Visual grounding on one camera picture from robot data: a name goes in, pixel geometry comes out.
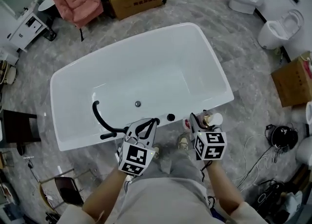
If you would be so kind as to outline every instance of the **bathtub drain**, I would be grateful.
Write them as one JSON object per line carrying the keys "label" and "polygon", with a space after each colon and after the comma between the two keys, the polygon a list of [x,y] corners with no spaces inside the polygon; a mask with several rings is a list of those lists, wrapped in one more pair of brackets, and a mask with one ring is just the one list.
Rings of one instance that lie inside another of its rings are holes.
{"label": "bathtub drain", "polygon": [[140,107],[140,106],[141,106],[141,102],[140,102],[140,101],[136,101],[136,102],[135,102],[135,106],[136,106],[136,107]]}

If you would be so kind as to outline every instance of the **bathtub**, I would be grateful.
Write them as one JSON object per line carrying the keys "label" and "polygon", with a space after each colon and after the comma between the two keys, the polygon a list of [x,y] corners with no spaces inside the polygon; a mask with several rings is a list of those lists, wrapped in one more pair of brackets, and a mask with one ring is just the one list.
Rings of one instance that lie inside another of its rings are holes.
{"label": "bathtub", "polygon": [[60,150],[123,137],[100,139],[109,132],[93,114],[96,100],[101,117],[123,128],[149,117],[158,118],[160,127],[234,99],[211,45],[192,23],[152,30],[90,53],[55,72],[50,92]]}

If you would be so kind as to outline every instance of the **tile floor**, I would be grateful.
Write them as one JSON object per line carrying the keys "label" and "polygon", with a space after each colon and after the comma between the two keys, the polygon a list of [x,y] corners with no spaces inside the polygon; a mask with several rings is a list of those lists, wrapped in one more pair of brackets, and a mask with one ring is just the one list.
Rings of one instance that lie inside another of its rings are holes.
{"label": "tile floor", "polygon": [[[33,156],[34,174],[44,180],[59,170],[74,168],[77,175],[87,169],[90,173],[77,180],[84,199],[105,178],[117,161],[117,143],[109,142],[86,148],[60,152],[55,138],[50,104],[50,79],[54,72],[78,58],[121,39],[182,22],[193,22],[200,26],[211,43],[234,93],[234,101],[213,109],[224,116],[223,130],[227,133],[228,150],[222,161],[228,176],[233,180],[246,171],[243,149],[246,140],[248,169],[269,147],[263,137],[268,124],[290,122],[290,109],[282,108],[270,73],[279,67],[279,58],[265,52],[256,41],[263,22],[256,15],[245,15],[228,8],[229,0],[168,0],[166,5],[142,12],[122,21],[99,17],[83,28],[84,42],[80,42],[79,31],[61,19],[54,22],[58,33],[53,42],[40,37],[22,53],[17,64],[18,77],[12,86],[3,88],[3,107],[7,110],[38,115],[41,143],[27,146],[27,156]],[[303,125],[295,125],[299,140],[305,134]],[[157,130],[156,142],[166,146],[174,144],[183,132],[181,122],[175,122]],[[247,201],[252,202],[258,193],[253,182],[275,178],[287,180],[295,171],[295,149],[283,154],[276,164],[271,157],[259,165],[240,189]],[[5,169],[5,174],[21,199],[21,207],[34,220],[45,223],[44,205],[38,191],[38,183],[30,173],[24,159],[12,150],[15,167]],[[53,182],[44,186],[53,205],[61,201]],[[113,223],[120,210],[124,192],[120,194],[109,219]],[[62,213],[66,205],[57,210]]]}

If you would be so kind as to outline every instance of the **person's left arm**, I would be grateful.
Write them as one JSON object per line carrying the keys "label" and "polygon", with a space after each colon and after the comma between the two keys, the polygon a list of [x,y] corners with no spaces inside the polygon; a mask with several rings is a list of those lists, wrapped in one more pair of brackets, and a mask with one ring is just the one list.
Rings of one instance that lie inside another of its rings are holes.
{"label": "person's left arm", "polygon": [[82,210],[69,206],[58,224],[94,224],[100,217],[104,223],[112,212],[127,174],[114,168],[101,185],[88,197]]}

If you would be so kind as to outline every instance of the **chair leg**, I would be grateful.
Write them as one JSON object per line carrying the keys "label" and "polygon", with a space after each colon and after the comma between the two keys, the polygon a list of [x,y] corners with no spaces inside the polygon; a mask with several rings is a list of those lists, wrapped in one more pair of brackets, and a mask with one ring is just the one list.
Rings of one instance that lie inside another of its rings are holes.
{"label": "chair leg", "polygon": [[84,38],[83,38],[83,35],[82,35],[82,30],[81,30],[81,28],[79,28],[79,30],[80,30],[80,37],[81,37],[81,41],[83,41],[83,40],[84,40]]}

